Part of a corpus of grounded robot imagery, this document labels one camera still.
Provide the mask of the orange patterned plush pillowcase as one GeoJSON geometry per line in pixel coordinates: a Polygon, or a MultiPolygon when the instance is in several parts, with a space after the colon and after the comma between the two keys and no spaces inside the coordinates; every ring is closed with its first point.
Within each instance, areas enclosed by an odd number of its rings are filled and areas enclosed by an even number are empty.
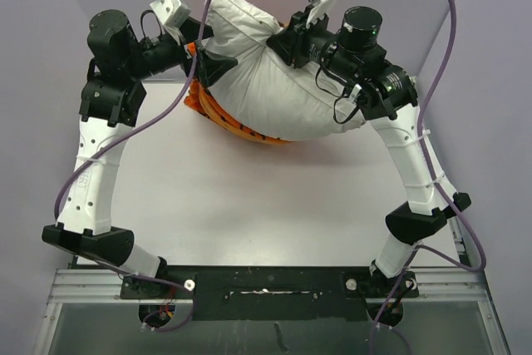
{"type": "Polygon", "coordinates": [[[243,140],[265,145],[285,145],[290,143],[290,141],[262,135],[235,120],[217,103],[210,94],[209,89],[200,83],[199,73],[200,61],[197,61],[195,77],[190,83],[188,93],[184,99],[184,104],[191,110],[243,140]]]}

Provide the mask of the white pillow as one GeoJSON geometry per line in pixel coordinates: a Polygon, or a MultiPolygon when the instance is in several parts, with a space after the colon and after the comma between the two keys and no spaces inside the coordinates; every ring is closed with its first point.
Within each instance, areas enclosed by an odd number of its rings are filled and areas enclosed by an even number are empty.
{"type": "Polygon", "coordinates": [[[337,101],[342,86],[309,62],[285,65],[266,41],[281,31],[274,16],[246,0],[212,0],[207,23],[214,31],[206,50],[238,60],[238,66],[208,87],[235,120],[284,141],[310,141],[360,128],[362,114],[337,101]]]}

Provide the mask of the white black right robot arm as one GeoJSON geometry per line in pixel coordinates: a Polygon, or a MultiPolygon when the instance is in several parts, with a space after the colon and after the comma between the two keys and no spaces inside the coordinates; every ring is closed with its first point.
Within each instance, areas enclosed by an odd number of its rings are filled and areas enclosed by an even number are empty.
{"type": "Polygon", "coordinates": [[[381,137],[406,191],[406,202],[385,218],[389,237],[372,263],[372,290],[390,295],[415,247],[442,229],[471,199],[456,190],[441,168],[426,132],[416,128],[420,107],[415,85],[404,69],[386,59],[378,42],[382,15],[370,7],[352,7],[337,32],[328,20],[307,23],[311,10],[292,15],[267,45],[288,66],[315,62],[320,72],[353,96],[355,110],[381,137]]]}

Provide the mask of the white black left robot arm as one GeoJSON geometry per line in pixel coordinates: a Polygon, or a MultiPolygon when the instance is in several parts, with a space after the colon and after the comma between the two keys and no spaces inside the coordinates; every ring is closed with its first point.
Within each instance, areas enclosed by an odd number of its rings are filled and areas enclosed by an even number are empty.
{"type": "Polygon", "coordinates": [[[202,41],[212,37],[205,20],[187,17],[176,37],[162,26],[157,37],[137,38],[119,10],[97,13],[89,22],[87,45],[92,53],[81,91],[76,166],[54,205],[55,223],[42,230],[42,241],[70,254],[102,263],[120,274],[140,279],[152,298],[166,293],[166,261],[141,248],[129,229],[111,222],[111,203],[126,142],[172,112],[142,126],[136,124],[146,96],[148,77],[182,67],[186,84],[194,79],[216,83],[238,62],[208,52],[202,41]]]}

